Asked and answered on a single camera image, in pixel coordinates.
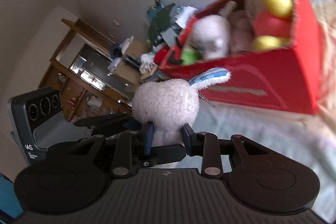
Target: pile of clutter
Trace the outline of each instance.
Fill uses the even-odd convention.
[[[189,65],[198,60],[269,51],[289,45],[293,0],[244,0],[244,10],[237,7],[237,3],[228,1],[218,14],[200,18],[175,64]],[[153,51],[146,56],[150,56],[146,60],[150,65],[143,63],[147,70],[159,65],[176,43],[182,47],[179,45],[179,32],[197,11],[189,6],[179,6],[172,16],[173,8],[174,4],[164,7],[157,1],[147,11],[149,42],[153,45]]]

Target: black strap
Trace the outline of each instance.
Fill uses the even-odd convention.
[[[14,218],[12,218],[9,214],[5,213],[3,210],[0,209],[0,220],[5,224],[9,224],[14,221]]]

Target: open box of stuffed toys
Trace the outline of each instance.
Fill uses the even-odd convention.
[[[317,111],[322,32],[309,0],[217,0],[189,19],[178,40],[160,66],[168,77],[188,81],[214,67],[231,72],[229,82],[202,90],[207,99]],[[201,60],[190,58],[195,49]]]

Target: cardboard box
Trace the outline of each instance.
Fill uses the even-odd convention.
[[[180,43],[184,44],[198,19],[217,14],[227,1],[218,0],[195,14],[180,34]],[[233,1],[237,2],[238,10],[244,8],[244,0]],[[202,90],[209,100],[314,114],[320,89],[322,31],[309,0],[293,1],[294,19],[288,47],[183,66],[168,61],[173,50],[176,59],[180,55],[181,49],[175,46],[161,63],[161,71],[170,78],[190,80],[210,68],[223,67],[232,77],[225,84]]]

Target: white plush head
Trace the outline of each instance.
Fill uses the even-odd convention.
[[[229,49],[230,23],[219,15],[203,17],[195,23],[192,37],[198,41],[203,59],[223,58]]]
[[[199,109],[197,90],[183,79],[145,83],[135,93],[132,103],[134,118],[154,124],[152,146],[180,143],[179,129],[192,126]]]

